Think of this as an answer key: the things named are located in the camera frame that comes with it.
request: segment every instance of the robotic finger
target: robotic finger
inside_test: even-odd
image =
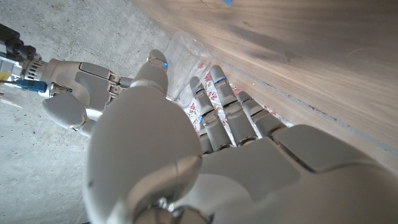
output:
[[[54,123],[91,136],[94,120],[87,117],[86,108],[72,94],[62,93],[43,101],[43,109]]]
[[[239,93],[238,100],[241,102],[244,112],[252,119],[263,138],[270,137],[272,139],[274,131],[286,128],[279,119],[266,111],[245,91]]]
[[[219,151],[227,147],[232,147],[232,142],[225,131],[223,123],[220,121],[217,112],[214,110],[205,87],[200,83],[198,77],[192,77],[190,87],[193,97],[197,100],[200,107],[200,114],[203,125],[206,129],[213,151]]]
[[[246,143],[255,141],[257,139],[256,132],[244,114],[241,103],[235,97],[221,67],[218,65],[213,66],[211,68],[211,76],[236,145],[243,146]]]

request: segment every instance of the red floral pattern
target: red floral pattern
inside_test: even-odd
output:
[[[206,81],[206,82],[212,81],[212,77],[211,77],[210,71],[206,74],[206,76],[205,76],[205,81]]]
[[[195,106],[195,103],[192,103],[192,105],[191,105],[191,107],[189,109],[189,113],[193,113],[196,108],[197,107]]]
[[[209,98],[210,98],[211,100],[213,100],[213,101],[217,98],[217,95],[216,95],[216,92],[215,92],[215,91],[210,91],[209,94],[208,94],[208,96],[209,96]]]

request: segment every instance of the wooden surface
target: wooden surface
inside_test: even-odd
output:
[[[176,30],[193,34],[216,58],[398,149],[393,1],[241,0],[232,7],[222,0],[132,1],[169,36]],[[261,82],[249,88],[255,80],[242,73],[228,78],[295,124],[366,142],[317,114],[301,114],[314,112],[270,94]]]

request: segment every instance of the wire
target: wire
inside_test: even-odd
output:
[[[0,80],[0,83],[16,84],[17,82],[15,82],[15,81],[5,81],[5,80]]]

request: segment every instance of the white robotic hand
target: white robotic hand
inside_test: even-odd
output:
[[[285,127],[245,92],[236,98],[217,66],[211,73],[237,147],[193,78],[199,141],[165,99],[163,62],[152,51],[94,128],[83,189],[93,224],[398,222],[395,175],[327,133]]]
[[[43,109],[59,126],[74,129],[90,137],[95,121],[87,117],[86,108],[70,93],[61,93],[43,101]]]

